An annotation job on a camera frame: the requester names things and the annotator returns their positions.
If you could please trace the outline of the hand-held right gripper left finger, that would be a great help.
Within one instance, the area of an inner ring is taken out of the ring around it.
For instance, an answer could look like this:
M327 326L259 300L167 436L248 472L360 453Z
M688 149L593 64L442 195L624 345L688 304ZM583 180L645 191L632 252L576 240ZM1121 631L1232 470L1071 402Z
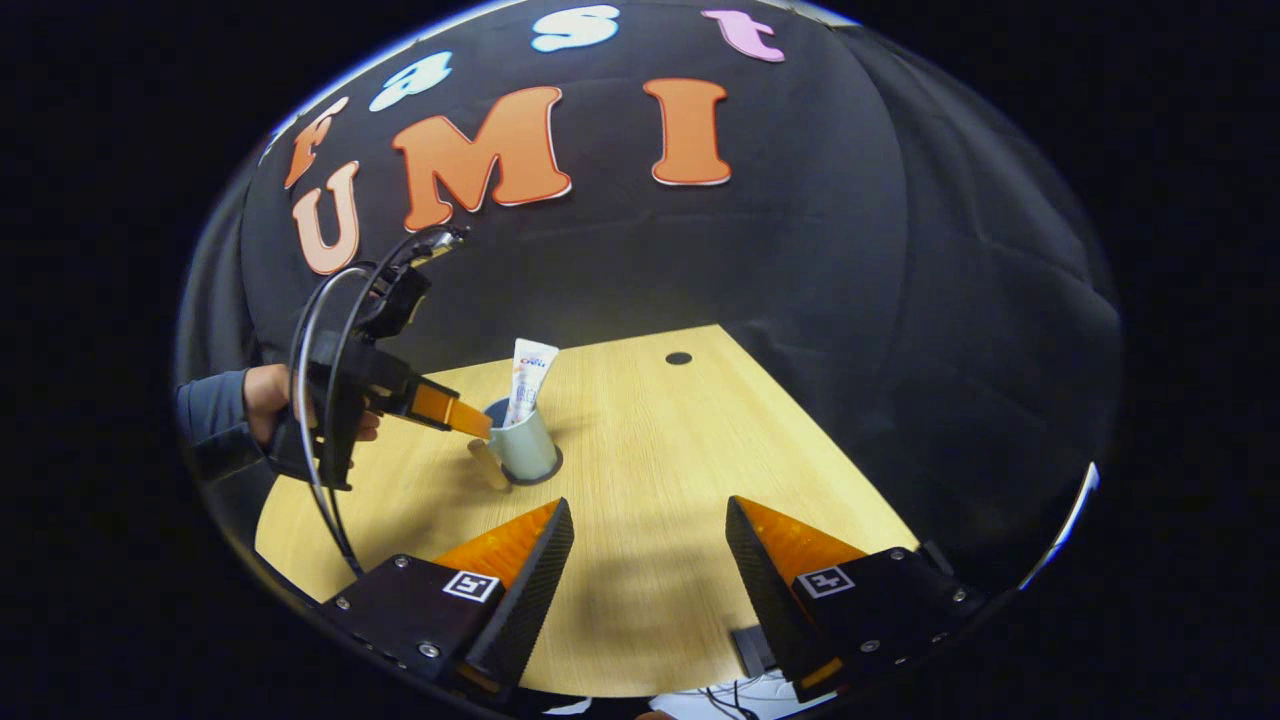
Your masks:
M557 498L436 559L396 555L317 612L412 683L502 705L530 662L573 539L570 503Z

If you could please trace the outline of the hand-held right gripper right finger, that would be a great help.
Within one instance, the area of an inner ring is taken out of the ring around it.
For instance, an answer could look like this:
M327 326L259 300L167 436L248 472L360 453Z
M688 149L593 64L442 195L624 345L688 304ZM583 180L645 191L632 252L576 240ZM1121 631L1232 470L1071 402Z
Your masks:
M864 552L742 496L724 536L758 624L797 700L845 694L922 662L988 603L905 547Z

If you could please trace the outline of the dark round coaster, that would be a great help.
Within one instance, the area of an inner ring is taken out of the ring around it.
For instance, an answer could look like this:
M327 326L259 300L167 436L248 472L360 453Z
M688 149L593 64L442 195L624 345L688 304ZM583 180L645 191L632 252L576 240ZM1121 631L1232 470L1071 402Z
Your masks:
M527 487L527 486L541 484L541 483L549 480L552 477L554 477L561 470L561 468L563 466L564 455L563 455L561 447L559 446L554 446L553 450L556 451L554 462L541 475L538 475L538 477L520 477L520 475L513 474L511 471L511 469L506 464L503 464L503 462L499 462L499 469L502 470L503 475L506 477L506 479L512 486L525 486L525 487Z

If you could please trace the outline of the small black box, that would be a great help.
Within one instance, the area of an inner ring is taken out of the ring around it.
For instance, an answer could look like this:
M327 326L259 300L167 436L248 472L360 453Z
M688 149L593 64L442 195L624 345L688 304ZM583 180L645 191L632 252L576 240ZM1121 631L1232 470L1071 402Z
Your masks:
M780 669L780 662L759 624L732 629L730 639L746 678L764 676Z

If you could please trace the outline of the pale blue cup wooden handle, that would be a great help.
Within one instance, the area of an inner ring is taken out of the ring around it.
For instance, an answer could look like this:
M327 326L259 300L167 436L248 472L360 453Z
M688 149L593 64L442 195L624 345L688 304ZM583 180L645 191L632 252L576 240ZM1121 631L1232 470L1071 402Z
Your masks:
M476 462L481 482L489 488L507 492L512 486L499 462L520 477L538 477L554 462L556 442L547 429L540 409L518 425L503 428L508 398L490 404L484 413L493 420L490 439L472 439L468 443L471 459Z

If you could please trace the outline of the white toothpaste tube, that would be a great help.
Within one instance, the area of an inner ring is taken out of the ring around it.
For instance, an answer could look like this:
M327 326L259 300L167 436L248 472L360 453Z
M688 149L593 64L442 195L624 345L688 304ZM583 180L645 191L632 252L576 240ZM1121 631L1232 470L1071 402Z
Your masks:
M526 421L538 409L538 396L561 350L534 340L517 338L503 428Z

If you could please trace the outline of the wooden desktop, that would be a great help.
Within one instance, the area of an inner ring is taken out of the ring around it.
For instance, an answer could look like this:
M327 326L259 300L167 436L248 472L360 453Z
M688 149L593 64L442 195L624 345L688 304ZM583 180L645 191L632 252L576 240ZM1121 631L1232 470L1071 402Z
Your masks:
M564 348L540 411L564 461L493 489L468 437L389 416L338 496L358 561L434 559L557 498L575 542L522 676L532 691L657 696L744 676L756 624L724 538L741 496L861 551L914 550L855 462L718 325Z

